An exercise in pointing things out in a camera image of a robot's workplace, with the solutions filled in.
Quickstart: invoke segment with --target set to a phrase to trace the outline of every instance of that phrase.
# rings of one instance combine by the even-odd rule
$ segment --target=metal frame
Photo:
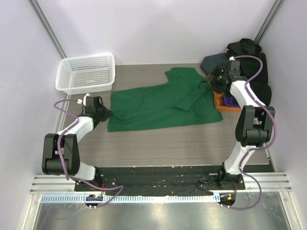
[[[30,194],[30,198],[31,198],[31,202],[29,204],[29,208],[26,213],[26,217],[25,217],[24,224],[22,227],[23,230],[33,230],[42,195],[41,194]]]
[[[37,17],[39,18],[42,26],[44,27],[46,33],[48,34],[51,42],[53,43],[55,49],[57,50],[57,52],[59,53],[61,58],[66,58],[66,54],[60,44],[60,42],[57,39],[57,36],[54,34],[47,18],[45,17],[42,9],[40,8],[37,0],[29,0],[30,5],[32,6],[35,14],[37,15]]]
[[[257,172],[251,173],[260,183],[264,192],[276,192],[285,191],[291,192],[291,186],[288,178],[284,172]],[[246,190],[238,190],[238,193],[242,192],[258,192],[258,186],[256,182],[248,176],[243,176]],[[33,181],[33,185],[30,190],[30,194],[96,194],[100,192],[75,192],[75,181],[66,180],[64,175],[52,176],[52,175],[36,175]],[[214,190],[214,193],[228,193],[233,190]]]
[[[281,8],[283,3],[284,3],[284,0],[275,0],[263,24],[261,25],[260,30],[258,31],[254,39],[255,43],[258,44],[261,41],[265,32],[268,30],[271,22],[273,21],[274,17],[276,16],[278,10]]]
[[[302,222],[300,221],[299,216],[297,214],[295,204],[293,202],[293,193],[279,192],[279,194],[283,203],[284,210],[288,217],[291,229],[304,229],[302,226]]]

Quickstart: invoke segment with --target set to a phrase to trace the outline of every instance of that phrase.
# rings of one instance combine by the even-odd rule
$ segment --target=green cloth
[[[168,82],[111,93],[108,132],[188,126],[221,121],[209,84],[194,68],[172,68]]]

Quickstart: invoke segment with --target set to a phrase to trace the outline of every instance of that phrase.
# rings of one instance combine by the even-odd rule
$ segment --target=wooden surface
[[[172,67],[193,67],[203,75],[199,64],[116,66],[112,90],[153,86],[167,82],[165,71]],[[103,98],[110,107],[111,91],[92,93]],[[72,99],[83,98],[72,95]],[[81,106],[70,103],[69,111],[81,112]],[[223,121],[212,124],[181,126],[144,131],[107,132],[107,123],[100,123],[79,142],[81,161],[97,167],[150,165],[219,165],[235,146],[235,127],[239,113],[222,112]],[[65,127],[74,119],[66,116]],[[249,164],[267,164],[264,151],[256,152]]]

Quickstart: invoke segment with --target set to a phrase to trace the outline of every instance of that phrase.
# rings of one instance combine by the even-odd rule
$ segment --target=metal floor
[[[237,194],[248,207],[259,193]],[[278,192],[263,193],[253,209],[237,211],[217,203],[111,204],[83,210],[84,204],[41,204],[35,230],[290,230]]]
[[[203,75],[199,64],[116,66],[112,90],[126,90],[167,82],[165,71],[172,67],[193,67]],[[92,93],[110,107],[111,91]],[[72,95],[81,99],[83,94]],[[81,106],[70,103],[69,112],[79,114]],[[220,165],[235,146],[235,127],[239,113],[222,113],[223,121],[212,124],[129,132],[107,132],[101,123],[79,143],[81,161],[97,167],[149,165]],[[65,127],[73,118],[66,116]],[[265,151],[252,155],[249,164],[267,164]]]

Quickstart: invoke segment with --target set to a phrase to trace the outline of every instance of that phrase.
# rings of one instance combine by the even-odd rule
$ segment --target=purple cable
[[[256,182],[256,184],[257,184],[257,186],[258,186],[258,188],[259,188],[259,198],[258,198],[258,200],[256,201],[256,203],[253,204],[252,206],[249,206],[249,207],[229,207],[230,209],[243,211],[243,210],[251,209],[251,208],[255,207],[257,204],[259,204],[259,202],[261,201],[261,198],[262,198],[262,189],[261,189],[261,186],[260,186],[259,181],[257,181],[257,179],[256,179],[255,177],[253,177],[252,175],[249,175],[249,174],[243,172],[243,170],[242,170],[242,168],[241,168],[241,167],[242,167],[242,163],[243,163],[243,161],[245,160],[245,158],[248,156],[248,154],[249,154],[249,152],[250,152],[251,150],[255,150],[255,151],[258,151],[258,150],[266,150],[266,149],[268,149],[270,146],[272,146],[272,144],[273,144],[274,141],[276,140],[277,125],[276,125],[276,122],[275,122],[275,119],[274,119],[273,115],[269,112],[269,110],[268,110],[262,103],[260,103],[259,101],[257,101],[257,100],[254,98],[254,96],[252,95],[251,91],[249,91],[249,89],[248,89],[248,87],[247,87],[247,85],[250,83],[250,81],[252,81],[255,77],[257,77],[257,76],[260,74],[260,72],[262,71],[262,68],[263,68],[263,63],[262,63],[262,61],[260,60],[260,58],[255,57],[255,56],[250,56],[250,55],[241,55],[241,56],[235,57],[235,59],[236,59],[236,58],[253,58],[253,59],[256,59],[256,60],[260,63],[260,68],[259,68],[259,70],[257,71],[257,73],[255,73],[250,79],[248,79],[248,80],[246,81],[246,83],[245,83],[245,89],[246,89],[248,95],[251,97],[251,99],[252,99],[258,106],[260,106],[260,107],[267,113],[267,115],[269,115],[270,119],[272,120],[273,127],[274,127],[274,134],[273,134],[272,141],[271,141],[268,145],[263,146],[263,147],[259,147],[259,148],[250,148],[250,149],[247,150],[247,152],[244,154],[244,156],[242,157],[242,159],[241,159],[241,161],[240,161],[240,163],[239,163],[239,170],[240,170],[240,172],[241,172],[243,175],[248,176],[248,177],[250,177],[251,179],[253,179],[253,180]]]
[[[68,111],[66,111],[66,110],[64,110],[64,109],[61,109],[61,108],[57,107],[57,104],[59,104],[59,103],[61,103],[61,102],[77,102],[77,100],[61,100],[61,101],[58,101],[58,102],[56,102],[56,103],[54,104],[54,107],[55,107],[56,109],[58,109],[58,110],[60,110],[60,111],[62,111],[62,112],[64,112],[64,113],[66,113],[66,114],[68,114],[68,115],[71,115],[71,116],[73,116],[74,118],[76,118],[76,121],[75,121],[73,124],[71,124],[69,127],[67,127],[67,128],[60,134],[60,136],[59,136],[59,138],[58,138],[58,153],[59,153],[59,157],[60,157],[60,160],[61,160],[61,164],[62,164],[62,166],[63,166],[63,171],[64,171],[64,174],[65,174],[65,177],[66,177],[67,180],[69,180],[70,177],[69,177],[69,175],[68,175],[67,168],[66,168],[65,161],[64,161],[64,157],[63,157],[63,154],[62,154],[62,151],[61,151],[61,140],[62,140],[62,138],[63,138],[63,136],[64,136],[65,133],[67,133],[69,130],[71,130],[73,127],[75,127],[75,126],[79,123],[79,119],[78,119],[78,117],[77,117],[76,115],[74,115],[74,114],[72,114],[72,113],[70,113],[70,112],[68,112]],[[104,202],[104,203],[102,203],[102,204],[100,204],[100,205],[97,205],[97,207],[103,207],[103,206],[107,205],[108,203],[110,203],[112,200],[115,199],[116,196],[118,196],[118,195],[120,194],[120,192],[121,192],[121,191],[123,190],[123,188],[124,188],[124,186],[122,186],[122,185],[117,186],[117,187],[114,187],[114,188],[100,188],[100,187],[97,187],[97,186],[95,186],[95,185],[93,185],[93,184],[91,184],[91,183],[89,183],[89,182],[87,182],[87,181],[85,181],[85,180],[80,179],[80,178],[71,177],[71,179],[76,180],[76,181],[79,181],[79,182],[83,182],[83,183],[87,184],[88,186],[90,186],[90,187],[92,187],[92,188],[94,188],[94,189],[98,189],[98,190],[100,190],[100,191],[114,191],[114,190],[119,189],[119,191],[118,191],[111,199],[109,199],[108,201],[106,201],[106,202]]]
[[[78,119],[78,117],[77,117],[75,114],[70,113],[70,112],[68,112],[68,111],[66,111],[66,110],[64,110],[64,109],[61,109],[61,108],[57,107],[57,104],[59,104],[59,103],[61,103],[61,102],[77,102],[77,100],[61,100],[61,101],[56,102],[56,103],[53,105],[56,109],[60,110],[61,112],[64,112],[64,113],[66,113],[66,114],[68,114],[68,115],[71,115],[71,116],[73,116],[74,118],[76,118],[75,122],[72,123],[69,127],[67,127],[67,128],[60,134],[60,136],[59,136],[59,138],[58,138],[58,142],[57,142],[59,158],[60,158],[60,160],[61,160],[61,164],[62,164],[62,167],[63,167],[63,171],[64,171],[64,174],[65,174],[66,179],[69,180],[70,177],[69,177],[69,175],[68,175],[67,168],[66,168],[65,161],[64,161],[64,157],[63,157],[63,154],[62,154],[62,151],[61,151],[61,140],[62,140],[62,138],[63,138],[63,136],[64,136],[65,133],[67,133],[69,130],[71,130],[73,127],[75,127],[75,126],[79,123],[79,119]],[[98,189],[98,190],[100,190],[100,191],[114,191],[114,190],[119,189],[119,191],[118,191],[111,199],[109,199],[108,201],[106,201],[106,202],[104,202],[104,203],[102,203],[102,204],[97,205],[96,208],[97,208],[97,207],[103,207],[103,206],[107,205],[108,203],[110,203],[112,200],[115,199],[115,197],[117,197],[117,196],[121,193],[121,191],[122,191],[123,188],[124,188],[124,186],[122,186],[122,185],[117,186],[117,187],[114,187],[114,188],[100,188],[100,187],[97,187],[97,186],[95,186],[95,185],[93,185],[93,184],[91,184],[91,183],[89,183],[89,182],[87,182],[87,181],[85,181],[85,180],[83,180],[83,179],[80,179],[80,178],[71,177],[71,179],[76,180],[76,181],[79,181],[79,182],[83,182],[83,183],[87,184],[88,186],[90,186],[90,187],[92,187],[92,188],[94,188],[94,189]],[[44,217],[44,219],[43,219],[43,221],[42,221],[42,223],[41,223],[41,225],[40,225],[40,227],[39,227],[39,229],[41,230],[41,228],[43,227],[43,225],[44,225],[44,223],[45,223],[45,221],[46,221],[47,216],[49,216],[49,217],[51,217],[51,218],[53,218],[53,219],[64,220],[64,219],[68,219],[68,218],[72,217],[73,215],[76,215],[77,213],[79,213],[79,212],[81,212],[81,211],[83,211],[83,210],[85,210],[85,209],[87,209],[87,207],[84,207],[84,208],[79,209],[78,211],[74,212],[73,214],[71,214],[71,215],[68,216],[68,217],[53,217],[53,216],[50,215],[50,210],[48,210],[47,213],[46,213],[46,216]]]

